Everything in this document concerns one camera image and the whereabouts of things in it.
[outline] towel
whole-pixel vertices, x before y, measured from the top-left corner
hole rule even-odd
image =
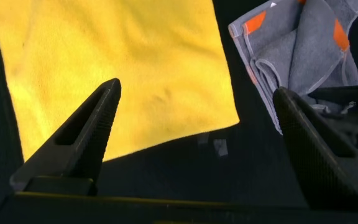
[[[358,0],[272,0],[241,16],[229,32],[281,133],[273,92],[284,86],[316,108],[338,111],[307,94],[318,87],[358,85],[347,38]]]
[[[25,160],[114,77],[104,161],[239,121],[210,0],[0,0],[0,48]]]

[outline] fabric fold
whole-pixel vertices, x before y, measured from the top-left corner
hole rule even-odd
[[[281,0],[268,1],[229,25],[278,132],[272,103],[278,87],[298,93],[315,108],[338,111],[325,102],[319,106],[307,94],[321,86],[358,85],[347,38],[357,16],[358,0]]]

